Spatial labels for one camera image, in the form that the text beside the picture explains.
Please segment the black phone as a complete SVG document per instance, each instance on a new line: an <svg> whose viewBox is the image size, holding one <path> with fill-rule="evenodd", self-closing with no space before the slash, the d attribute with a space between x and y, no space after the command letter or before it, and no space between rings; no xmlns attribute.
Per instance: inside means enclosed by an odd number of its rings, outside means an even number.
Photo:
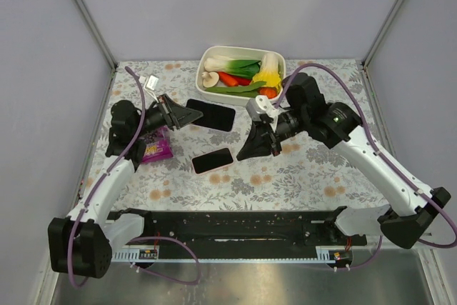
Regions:
<svg viewBox="0 0 457 305"><path fill-rule="evenodd" d="M234 109L196 99L189 99L186 102L186 107L203 114L200 119L193 122L193 125L225 132L232 130L236 114Z"/></svg>

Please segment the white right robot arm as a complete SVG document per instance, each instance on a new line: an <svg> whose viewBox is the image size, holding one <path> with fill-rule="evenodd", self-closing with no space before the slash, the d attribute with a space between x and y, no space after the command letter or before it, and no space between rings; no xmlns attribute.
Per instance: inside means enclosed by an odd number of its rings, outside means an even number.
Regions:
<svg viewBox="0 0 457 305"><path fill-rule="evenodd" d="M237 160L278 156L283 141L307 133L356 167L388 202L366 209L340 206L327 225L345 236L384 236L403 249L412 248L450 200L449 192L408 173L374 141L362 113L342 102L327 102L313 77L299 73L288 80L286 111L276 109L265 96L248 101L252 124Z"/></svg>

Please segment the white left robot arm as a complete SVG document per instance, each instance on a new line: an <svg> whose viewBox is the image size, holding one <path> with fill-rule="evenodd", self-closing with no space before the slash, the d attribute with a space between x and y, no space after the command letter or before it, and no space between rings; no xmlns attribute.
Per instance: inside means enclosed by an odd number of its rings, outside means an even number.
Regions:
<svg viewBox="0 0 457 305"><path fill-rule="evenodd" d="M109 145L100 176L64 218L54 218L48 226L53 271L97 279L107 272L112 255L144 232L145 218L139 214L108 221L115 200L143 160L146 144L141 136L165 126L181 129L202 116L165 94L150 106L136 108L121 100L111 107Z"/></svg>

